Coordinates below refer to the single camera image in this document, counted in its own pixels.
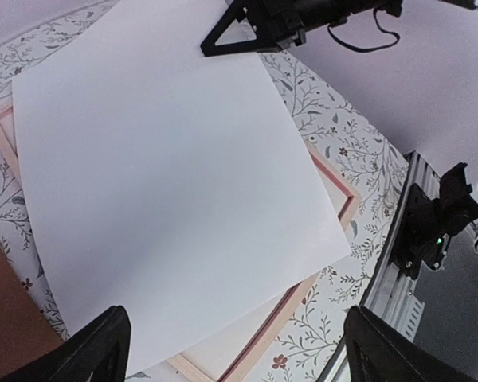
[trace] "black cable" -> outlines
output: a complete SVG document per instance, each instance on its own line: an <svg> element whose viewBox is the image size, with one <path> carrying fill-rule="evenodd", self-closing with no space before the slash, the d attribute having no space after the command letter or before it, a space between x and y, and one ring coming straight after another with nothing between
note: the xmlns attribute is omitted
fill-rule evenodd
<svg viewBox="0 0 478 382"><path fill-rule="evenodd" d="M381 25L379 24L379 20L377 19L377 13L379 10L383 10L383 6L378 6L374 9L374 20L375 20L375 24L377 25L377 28L384 34L389 34L393 37L395 37L395 41L390 43L390 44L387 44L387 45L381 45L381 46L376 46L376 47L373 47L373 48L359 48L357 46L353 46L351 44L348 44L346 43L345 41L342 41L340 40L339 38L337 38L337 36L331 31L331 24L328 24L327 25L327 31L329 32L330 36L333 38L333 40L335 40L336 42L338 42L341 46L347 48L347 49L350 49L352 50L353 52L357 52L357 53L370 53L370 52L375 52L376 50L381 50L381 49L387 49L387 48L391 48L392 46L395 46L396 44L398 44L398 42L400 41L400 35L396 32L390 32L389 30L385 30L384 28L381 27Z"/></svg>

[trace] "red flower pattern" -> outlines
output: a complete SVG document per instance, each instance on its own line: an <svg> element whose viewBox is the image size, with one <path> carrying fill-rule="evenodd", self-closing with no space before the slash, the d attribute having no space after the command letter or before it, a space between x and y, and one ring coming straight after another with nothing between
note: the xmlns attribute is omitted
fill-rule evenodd
<svg viewBox="0 0 478 382"><path fill-rule="evenodd" d="M287 366L287 361L288 361L288 358L286 356L284 356L283 354L280 354L278 357L274 357L272 359L272 368L274 368L275 370L277 368L285 368L285 366Z"/></svg>

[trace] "white paper sheet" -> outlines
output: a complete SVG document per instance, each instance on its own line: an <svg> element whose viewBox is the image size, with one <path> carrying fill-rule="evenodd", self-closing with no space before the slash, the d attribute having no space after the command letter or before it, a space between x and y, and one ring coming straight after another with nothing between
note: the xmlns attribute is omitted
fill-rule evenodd
<svg viewBox="0 0 478 382"><path fill-rule="evenodd" d="M224 328L348 254L255 54L203 57L222 0L123 0L14 77L33 234L75 333L110 305L128 372Z"/></svg>

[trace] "table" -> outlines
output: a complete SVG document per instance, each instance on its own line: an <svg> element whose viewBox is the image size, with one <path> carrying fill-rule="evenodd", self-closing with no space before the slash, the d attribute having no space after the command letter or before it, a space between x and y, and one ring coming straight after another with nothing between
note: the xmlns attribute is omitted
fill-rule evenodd
<svg viewBox="0 0 478 382"><path fill-rule="evenodd" d="M0 46L0 105L11 101L10 79L68 44L105 14L107 0L39 25ZM406 178L398 151L336 90L289 53L261 59L304 139L314 144L362 194L351 223L351 255L322 270L247 381L313 381L343 335L347 309L368 286ZM19 282L63 338L68 337L39 261L22 190L0 154L0 245ZM162 364L131 380L183 380Z"/></svg>

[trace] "brown wooden surface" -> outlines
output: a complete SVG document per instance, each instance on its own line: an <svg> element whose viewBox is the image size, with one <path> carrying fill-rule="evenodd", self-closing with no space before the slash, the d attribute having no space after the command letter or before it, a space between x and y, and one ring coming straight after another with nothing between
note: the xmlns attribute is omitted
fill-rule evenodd
<svg viewBox="0 0 478 382"><path fill-rule="evenodd" d="M0 377L61 343L0 249Z"/></svg>

